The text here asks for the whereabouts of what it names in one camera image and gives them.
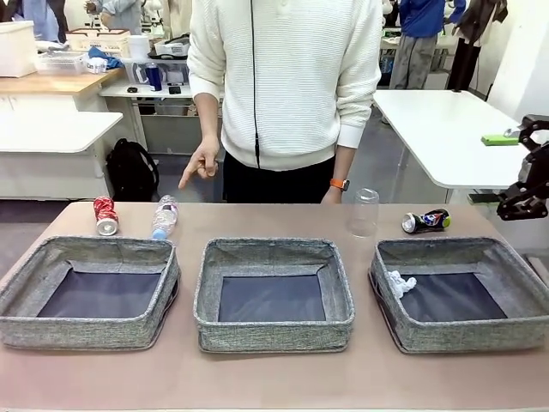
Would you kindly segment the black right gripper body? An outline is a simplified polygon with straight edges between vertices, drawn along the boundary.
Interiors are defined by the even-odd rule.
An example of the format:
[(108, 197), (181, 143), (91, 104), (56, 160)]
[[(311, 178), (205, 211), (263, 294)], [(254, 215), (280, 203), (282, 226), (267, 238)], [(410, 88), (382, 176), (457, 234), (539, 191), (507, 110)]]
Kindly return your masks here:
[(548, 142), (532, 149), (523, 159), (518, 174), (520, 191), (531, 191), (548, 185)]

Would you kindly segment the person's right hand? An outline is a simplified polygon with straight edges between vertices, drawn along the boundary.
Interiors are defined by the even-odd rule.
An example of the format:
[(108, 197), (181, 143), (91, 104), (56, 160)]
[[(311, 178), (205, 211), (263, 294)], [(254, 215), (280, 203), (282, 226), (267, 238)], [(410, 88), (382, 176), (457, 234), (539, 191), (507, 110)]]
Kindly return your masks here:
[(179, 180), (178, 188), (182, 190), (195, 174), (201, 179), (213, 178), (218, 170), (217, 155), (219, 150), (220, 144), (217, 136), (204, 136), (190, 157)]

